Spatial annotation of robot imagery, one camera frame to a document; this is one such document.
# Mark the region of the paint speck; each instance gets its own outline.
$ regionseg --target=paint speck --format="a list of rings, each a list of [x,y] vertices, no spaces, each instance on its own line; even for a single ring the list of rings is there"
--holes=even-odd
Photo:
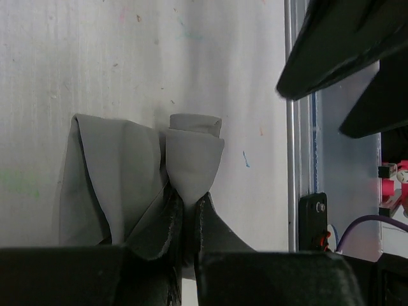
[[[246,167],[247,167],[247,168],[250,168],[251,166],[249,166],[248,159],[247,159],[247,156],[246,156],[246,154],[245,154],[245,151],[242,151],[242,155],[244,155]]]
[[[177,17],[177,21],[179,22],[179,24],[180,24],[182,27],[184,27],[183,20],[181,20],[180,17]]]
[[[187,38],[187,39],[191,39],[191,40],[203,40],[204,36],[200,35],[200,34],[195,34],[192,32],[184,32],[183,34],[179,35],[176,37],[176,40],[179,40],[181,38]]]

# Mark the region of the white backdrop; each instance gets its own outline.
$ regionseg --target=white backdrop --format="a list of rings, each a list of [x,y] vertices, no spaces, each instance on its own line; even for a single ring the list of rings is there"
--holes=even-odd
[[[223,119],[218,213],[288,249],[283,0],[4,0],[0,29],[0,245],[55,243],[74,113],[163,128],[191,112]]]

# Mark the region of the gray cloth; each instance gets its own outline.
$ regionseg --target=gray cloth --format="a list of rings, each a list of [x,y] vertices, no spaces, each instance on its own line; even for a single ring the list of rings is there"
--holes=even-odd
[[[109,237],[121,244],[137,235],[163,210],[170,178],[184,202],[183,262],[193,278],[196,202],[217,174],[224,149],[220,130],[220,118],[172,115],[164,147],[161,134],[149,127],[74,116],[62,181],[60,244],[96,245]]]
[[[76,115],[60,202],[60,244],[125,241],[163,209],[168,178],[159,133],[126,120]]]
[[[166,164],[171,185],[184,202],[183,277],[194,278],[196,203],[209,192],[217,175],[224,140],[221,119],[176,114],[166,133]]]

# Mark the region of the red component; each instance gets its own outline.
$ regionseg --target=red component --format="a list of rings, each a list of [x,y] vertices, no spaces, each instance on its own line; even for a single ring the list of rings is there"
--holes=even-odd
[[[320,238],[320,244],[317,247],[319,251],[327,252],[329,250],[329,243],[327,240],[330,238],[331,235],[332,233],[330,233],[329,231],[323,234],[323,236]]]
[[[382,179],[382,196],[393,196],[395,194],[394,181],[388,178]]]
[[[401,161],[401,163],[398,164],[398,170],[408,170],[408,161]],[[402,203],[408,196],[408,184],[401,184],[401,189],[402,194],[399,200]]]

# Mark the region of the blue mark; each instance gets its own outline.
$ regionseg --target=blue mark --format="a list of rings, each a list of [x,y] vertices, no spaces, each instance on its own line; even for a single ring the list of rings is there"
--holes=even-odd
[[[249,166],[247,156],[245,155],[245,151],[242,151],[242,155],[244,155],[244,159],[245,159],[245,165],[246,165],[246,167],[247,167],[247,168],[250,168],[251,166]]]
[[[184,25],[184,23],[183,23],[183,20],[181,20],[180,17],[177,17],[177,21],[179,22],[179,24],[180,24],[182,27],[186,27],[186,26]]]
[[[190,38],[192,40],[202,40],[203,36],[199,35],[199,34],[194,34],[192,32],[185,32],[185,33],[181,34],[180,36],[177,36],[176,40],[179,40],[181,38]]]
[[[203,39],[202,35],[187,31],[186,25],[184,24],[183,20],[180,17],[177,17],[177,21],[183,27],[183,34],[177,36],[176,40],[179,40],[181,38],[189,38],[192,40],[202,40]]]

